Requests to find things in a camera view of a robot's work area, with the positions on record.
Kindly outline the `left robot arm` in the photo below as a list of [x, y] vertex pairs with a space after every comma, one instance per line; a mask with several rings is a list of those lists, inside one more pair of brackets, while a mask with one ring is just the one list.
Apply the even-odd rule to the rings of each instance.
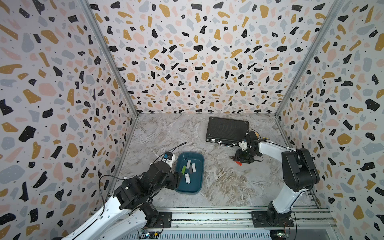
[[119, 240], [146, 227], [164, 229], [166, 221], [153, 199], [164, 188], [175, 190], [181, 178], [166, 162], [150, 165], [147, 172], [123, 180], [103, 207], [65, 239]]

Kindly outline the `teal plastic storage box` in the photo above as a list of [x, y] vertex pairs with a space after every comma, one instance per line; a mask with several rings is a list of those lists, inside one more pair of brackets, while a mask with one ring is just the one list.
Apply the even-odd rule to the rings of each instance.
[[[196, 172], [195, 173], [189, 173], [189, 169], [186, 169], [185, 174], [190, 175], [191, 183], [187, 184], [185, 179], [185, 174], [183, 175], [181, 173], [183, 166], [187, 166], [188, 160], [191, 160], [191, 166], [195, 163], [196, 165]], [[203, 179], [204, 179], [204, 166], [205, 166], [205, 158], [200, 153], [195, 152], [184, 152], [181, 153], [178, 156], [175, 171], [182, 174], [182, 178], [180, 181], [179, 187], [176, 189], [176, 191], [180, 194], [185, 195], [196, 195], [200, 192], [203, 186]]]

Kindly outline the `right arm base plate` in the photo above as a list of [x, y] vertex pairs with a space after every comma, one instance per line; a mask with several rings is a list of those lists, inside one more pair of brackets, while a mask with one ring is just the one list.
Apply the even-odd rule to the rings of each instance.
[[251, 212], [254, 228], [267, 227], [293, 227], [294, 222], [291, 217], [291, 212], [279, 214], [268, 211]]

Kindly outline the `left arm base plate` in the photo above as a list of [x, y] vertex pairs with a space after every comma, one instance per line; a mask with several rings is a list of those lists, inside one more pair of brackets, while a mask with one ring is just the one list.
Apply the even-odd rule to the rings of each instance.
[[172, 225], [172, 216], [172, 212], [159, 212], [159, 214], [153, 218], [148, 228], [170, 229]]

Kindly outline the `white usb flash drive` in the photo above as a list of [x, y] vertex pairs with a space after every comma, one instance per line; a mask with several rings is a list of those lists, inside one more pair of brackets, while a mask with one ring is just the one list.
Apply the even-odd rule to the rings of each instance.
[[186, 179], [186, 183], [187, 183], [187, 184], [190, 184], [190, 183], [191, 183], [190, 175], [189, 175], [189, 174], [185, 174], [185, 179]]

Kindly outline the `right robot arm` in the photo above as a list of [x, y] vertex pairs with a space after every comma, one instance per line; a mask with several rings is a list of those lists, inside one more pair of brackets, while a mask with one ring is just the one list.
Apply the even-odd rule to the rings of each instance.
[[248, 132], [232, 159], [242, 164], [255, 162], [255, 157], [267, 155], [282, 163], [284, 186], [279, 195], [270, 202], [266, 220], [273, 225], [291, 216], [292, 206], [300, 196], [310, 191], [320, 181], [317, 168], [309, 150], [292, 149], [260, 138]]

